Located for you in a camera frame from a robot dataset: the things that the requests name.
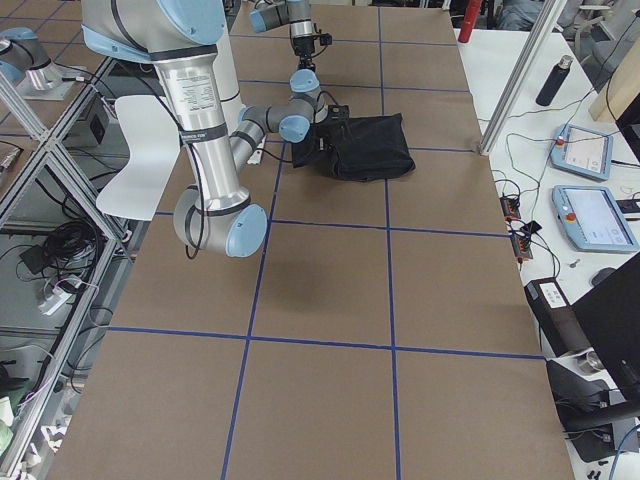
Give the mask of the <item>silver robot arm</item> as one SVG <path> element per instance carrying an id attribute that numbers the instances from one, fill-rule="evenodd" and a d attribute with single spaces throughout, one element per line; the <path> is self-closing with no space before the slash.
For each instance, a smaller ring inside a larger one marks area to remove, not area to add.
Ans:
<path id="1" fill-rule="evenodd" d="M 258 1 L 249 14 L 256 33 L 282 26 L 289 27 L 289 41 L 298 58 L 298 68 L 314 71 L 316 40 L 320 35 L 311 19 L 311 5 L 306 0 Z"/>
<path id="2" fill-rule="evenodd" d="M 118 60 L 152 65 L 168 101 L 196 178 L 181 195 L 174 229 L 189 257 L 201 250 L 248 257 L 265 237 L 268 219 L 253 203 L 239 173 L 266 135 L 302 142 L 310 127 L 328 114 L 312 56 L 319 34 L 307 1 L 277 1 L 250 15 L 255 31 L 287 25 L 298 70 L 283 106 L 240 111 L 230 131 L 223 113 L 214 61 L 226 26 L 220 1 L 85 1 L 86 45 Z"/>

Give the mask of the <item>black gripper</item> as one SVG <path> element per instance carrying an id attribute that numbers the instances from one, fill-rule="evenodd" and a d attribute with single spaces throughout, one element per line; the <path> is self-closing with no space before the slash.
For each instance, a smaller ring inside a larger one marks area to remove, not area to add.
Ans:
<path id="1" fill-rule="evenodd" d="M 334 150 L 333 136 L 336 131 L 336 123 L 314 124 L 311 133 L 311 152 L 328 153 Z"/>
<path id="2" fill-rule="evenodd" d="M 299 35 L 291 37 L 294 54 L 299 58 L 298 69 L 316 71 L 312 56 L 315 53 L 315 35 Z"/>

